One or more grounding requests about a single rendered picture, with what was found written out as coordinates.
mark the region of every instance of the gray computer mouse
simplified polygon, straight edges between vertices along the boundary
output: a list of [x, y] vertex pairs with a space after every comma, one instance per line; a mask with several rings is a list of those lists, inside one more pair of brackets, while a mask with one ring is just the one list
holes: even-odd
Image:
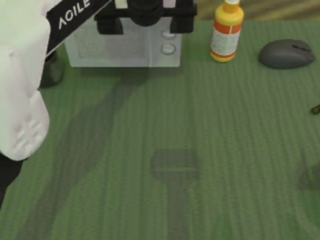
[[259, 61], [273, 69], [303, 67], [316, 60], [310, 46], [301, 40], [281, 39], [269, 42], [259, 54]]

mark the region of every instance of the bottle label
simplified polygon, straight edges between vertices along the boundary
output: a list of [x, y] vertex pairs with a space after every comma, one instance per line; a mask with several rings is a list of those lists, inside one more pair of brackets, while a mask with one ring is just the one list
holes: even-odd
[[240, 32], [241, 24], [226, 26], [214, 21], [211, 51], [221, 57], [232, 56], [236, 52]]
[[225, 3], [234, 5], [240, 3], [240, 0], [225, 0]]

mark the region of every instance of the gray device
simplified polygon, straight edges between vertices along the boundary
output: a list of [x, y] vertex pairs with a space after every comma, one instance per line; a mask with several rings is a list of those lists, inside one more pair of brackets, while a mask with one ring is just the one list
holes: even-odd
[[281, 39], [269, 42], [259, 54], [259, 61], [273, 69], [293, 69], [316, 60], [310, 46], [301, 40]]

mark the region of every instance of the mouse scroll wheel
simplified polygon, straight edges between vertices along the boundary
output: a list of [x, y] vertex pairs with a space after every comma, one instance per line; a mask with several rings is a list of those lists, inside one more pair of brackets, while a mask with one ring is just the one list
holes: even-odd
[[292, 45], [292, 47], [295, 48], [295, 49], [300, 49], [300, 50], [302, 50], [302, 51], [311, 53], [310, 50], [308, 50], [308, 49], [306, 49], [306, 48], [304, 48], [304, 47], [299, 47], [298, 45]]

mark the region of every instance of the table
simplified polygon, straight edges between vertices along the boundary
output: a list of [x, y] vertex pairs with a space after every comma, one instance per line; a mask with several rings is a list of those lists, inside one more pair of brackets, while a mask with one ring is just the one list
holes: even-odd
[[227, 64], [210, 58], [211, 24], [184, 36], [179, 69], [68, 67], [42, 91], [50, 132], [0, 239], [319, 239], [319, 62], [273, 70], [257, 54], [281, 38], [317, 54], [320, 23], [247, 21]]

